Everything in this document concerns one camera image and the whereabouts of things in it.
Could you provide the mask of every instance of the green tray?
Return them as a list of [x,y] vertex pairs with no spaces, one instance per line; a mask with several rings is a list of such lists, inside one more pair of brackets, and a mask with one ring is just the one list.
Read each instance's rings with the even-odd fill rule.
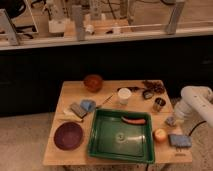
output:
[[[125,123],[121,117],[144,118],[146,124]],[[154,163],[152,122],[147,113],[97,109],[93,118],[88,153],[93,157]]]

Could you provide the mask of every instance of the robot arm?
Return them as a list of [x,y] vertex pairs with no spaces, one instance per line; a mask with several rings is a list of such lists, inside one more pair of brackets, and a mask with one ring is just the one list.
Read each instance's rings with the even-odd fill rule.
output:
[[195,110],[213,127],[213,92],[209,87],[186,86],[181,90],[181,101],[175,105],[174,114],[179,119],[187,119]]

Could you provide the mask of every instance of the wooden bowl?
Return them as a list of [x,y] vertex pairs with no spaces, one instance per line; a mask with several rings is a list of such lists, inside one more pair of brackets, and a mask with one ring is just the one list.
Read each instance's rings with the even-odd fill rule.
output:
[[55,145],[61,150],[73,150],[77,148],[83,138],[83,130],[75,122],[65,122],[59,126],[54,135]]
[[84,78],[84,85],[90,92],[98,92],[103,85],[103,79],[100,75],[91,74]]

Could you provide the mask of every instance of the red plate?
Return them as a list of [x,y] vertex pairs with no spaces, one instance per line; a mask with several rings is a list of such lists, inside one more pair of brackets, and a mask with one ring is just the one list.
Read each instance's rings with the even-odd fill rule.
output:
[[75,122],[66,122],[57,128],[54,142],[62,150],[73,150],[81,144],[82,138],[81,126]]

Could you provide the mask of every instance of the black wall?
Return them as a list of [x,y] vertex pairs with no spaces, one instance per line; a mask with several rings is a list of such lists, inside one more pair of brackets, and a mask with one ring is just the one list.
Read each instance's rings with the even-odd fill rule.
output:
[[213,85],[213,36],[0,51],[0,116],[54,111],[64,80],[161,79],[170,97]]

